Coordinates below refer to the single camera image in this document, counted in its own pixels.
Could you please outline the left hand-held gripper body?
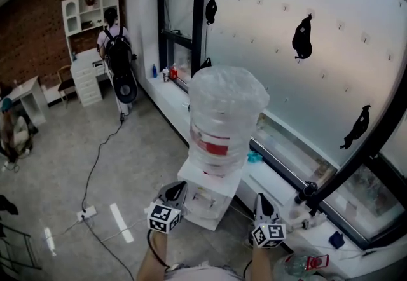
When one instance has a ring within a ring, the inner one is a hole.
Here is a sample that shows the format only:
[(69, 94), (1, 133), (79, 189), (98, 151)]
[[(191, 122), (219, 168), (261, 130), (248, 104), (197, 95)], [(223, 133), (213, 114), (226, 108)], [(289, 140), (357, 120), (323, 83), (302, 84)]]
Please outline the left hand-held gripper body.
[(165, 202), (154, 199), (147, 211), (147, 225), (150, 230), (169, 234), (183, 218), (183, 201)]

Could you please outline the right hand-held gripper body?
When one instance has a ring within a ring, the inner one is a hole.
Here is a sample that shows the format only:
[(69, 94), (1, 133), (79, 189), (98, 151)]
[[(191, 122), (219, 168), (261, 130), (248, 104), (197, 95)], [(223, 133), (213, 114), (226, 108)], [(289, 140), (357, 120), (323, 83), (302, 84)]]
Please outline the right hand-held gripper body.
[(286, 225), (282, 219), (254, 221), (248, 232), (248, 242), (255, 248), (276, 248), (286, 239)]

